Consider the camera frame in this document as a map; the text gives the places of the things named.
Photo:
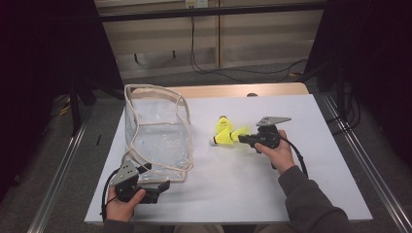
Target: yellow object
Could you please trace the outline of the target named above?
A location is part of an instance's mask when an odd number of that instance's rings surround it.
[[[242,134],[251,134],[248,126],[243,126],[240,129],[232,132],[230,134],[230,138],[235,142],[239,142],[239,135],[242,135]]]
[[[210,144],[212,146],[219,145],[219,144],[233,145],[233,140],[230,137],[229,128],[224,129],[221,133],[213,137],[212,140],[210,141]]]
[[[228,128],[229,132],[231,132],[233,130],[233,124],[226,118],[226,116],[221,116],[218,124],[216,125],[216,134],[220,134],[226,128]]]

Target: clear plastic bag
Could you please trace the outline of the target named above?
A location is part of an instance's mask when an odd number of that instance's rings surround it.
[[[193,166],[189,107],[179,93],[156,85],[124,88],[126,154],[152,170],[139,183],[182,182]]]

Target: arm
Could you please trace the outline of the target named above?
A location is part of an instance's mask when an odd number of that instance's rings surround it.
[[[281,136],[287,138],[285,131]],[[281,141],[277,149],[260,144],[256,149],[266,154],[281,175],[279,184],[287,200],[286,207],[293,227],[299,232],[355,232],[345,212],[334,207],[314,181],[310,181],[292,159],[291,147]]]
[[[145,197],[146,191],[139,190],[129,202],[121,202],[116,198],[114,187],[109,188],[107,196],[107,219],[104,221],[104,233],[109,232],[134,232],[133,224],[129,223],[133,216],[134,208]]]

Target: gray sleeve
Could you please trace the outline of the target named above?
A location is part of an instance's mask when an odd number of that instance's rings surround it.
[[[280,178],[292,226],[299,232],[356,232],[345,212],[334,207],[297,166]]]
[[[104,221],[103,233],[113,233],[113,232],[133,233],[134,225],[129,222],[106,219]]]

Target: white tabletop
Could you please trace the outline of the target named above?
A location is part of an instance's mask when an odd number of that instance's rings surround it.
[[[278,124],[304,157],[309,178],[350,220],[372,219],[361,193],[312,95],[187,99],[193,139],[193,169],[172,183],[157,204],[141,204],[131,221],[153,224],[245,224],[288,221],[286,196],[268,158],[248,145],[211,147],[215,125],[227,116],[235,128],[257,133],[262,117],[291,117]],[[101,195],[125,150],[124,115],[90,203],[85,221],[101,224]]]

